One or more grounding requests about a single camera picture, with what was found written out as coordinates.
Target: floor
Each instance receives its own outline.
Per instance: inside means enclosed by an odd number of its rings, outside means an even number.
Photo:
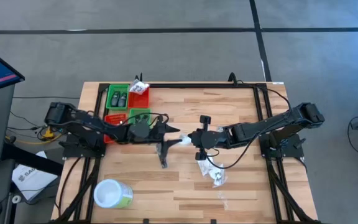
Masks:
[[[113,29],[254,28],[253,2],[259,36],[112,34]],[[62,34],[67,29],[105,31]],[[307,138],[304,151],[319,219],[358,223],[358,153],[346,135],[349,120],[358,116],[358,1],[0,0],[1,30],[10,31],[0,32],[0,57],[26,77],[16,85],[15,96],[76,97],[84,81],[128,81],[140,72],[146,81],[225,80],[234,72],[244,81],[285,82],[292,105],[316,103],[326,118],[319,129],[301,132]],[[12,112],[42,124],[51,101],[14,100]],[[15,117],[9,125],[27,127]],[[358,131],[351,131],[351,138],[358,148]],[[61,161],[55,143],[21,147],[47,149],[49,157]],[[56,189],[48,191],[53,195]],[[15,223],[47,222],[53,200],[20,204]]]

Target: wooden tabletop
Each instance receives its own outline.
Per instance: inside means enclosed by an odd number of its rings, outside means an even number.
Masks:
[[[94,110],[98,85],[99,82],[84,83],[79,109]],[[267,83],[267,86],[287,95],[282,83]],[[269,97],[273,114],[288,109],[285,101],[275,93],[269,93]],[[266,118],[261,93],[260,102]],[[210,130],[239,122],[258,121],[254,94],[248,88],[151,88],[150,109],[156,113],[167,113],[169,125],[181,129],[179,133],[167,134],[166,139],[177,139],[180,134],[200,128],[202,114],[212,117]],[[243,147],[221,149],[214,161],[227,166],[243,150]],[[201,175],[195,161],[196,151],[192,145],[172,146],[167,157],[168,168],[162,169],[155,145],[108,145],[101,161],[98,182],[119,180],[132,187],[134,199],[130,207],[123,209],[100,208],[95,204],[92,223],[141,223],[144,218],[149,218],[151,223],[209,223],[210,219],[217,219],[218,223],[275,223],[266,163],[260,155],[258,141],[252,143],[236,166],[226,170],[227,182],[216,188],[212,188],[210,177]],[[74,161],[65,161],[61,180],[65,179]],[[83,161],[77,163],[69,176],[62,211],[78,192]],[[283,163],[290,193],[306,214],[317,219],[305,168],[292,158],[286,158]],[[286,219],[281,193],[279,197],[282,216]],[[88,193],[83,200],[82,218],[85,218],[87,203]],[[57,217],[58,212],[54,208],[52,218]]]

